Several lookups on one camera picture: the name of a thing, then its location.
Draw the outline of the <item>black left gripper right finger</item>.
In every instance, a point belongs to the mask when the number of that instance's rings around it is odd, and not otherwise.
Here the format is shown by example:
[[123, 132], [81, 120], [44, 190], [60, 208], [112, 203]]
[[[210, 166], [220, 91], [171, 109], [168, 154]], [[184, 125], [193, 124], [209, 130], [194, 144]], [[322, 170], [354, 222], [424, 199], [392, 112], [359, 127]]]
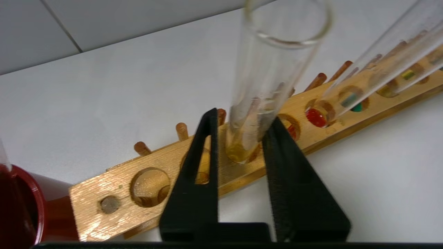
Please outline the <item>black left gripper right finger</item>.
[[345, 242], [350, 220], [275, 118], [262, 141], [278, 242]]

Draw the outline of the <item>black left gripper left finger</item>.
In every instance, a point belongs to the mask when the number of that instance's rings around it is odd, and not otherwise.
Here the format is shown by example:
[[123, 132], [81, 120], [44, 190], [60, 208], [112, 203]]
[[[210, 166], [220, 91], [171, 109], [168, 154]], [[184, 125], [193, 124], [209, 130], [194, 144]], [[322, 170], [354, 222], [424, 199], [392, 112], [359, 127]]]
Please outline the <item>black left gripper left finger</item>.
[[[200, 120], [182, 168], [171, 191], [159, 222], [164, 242], [195, 241], [198, 232], [218, 222], [218, 113], [213, 108]], [[210, 137], [209, 181], [196, 184], [197, 173]]]

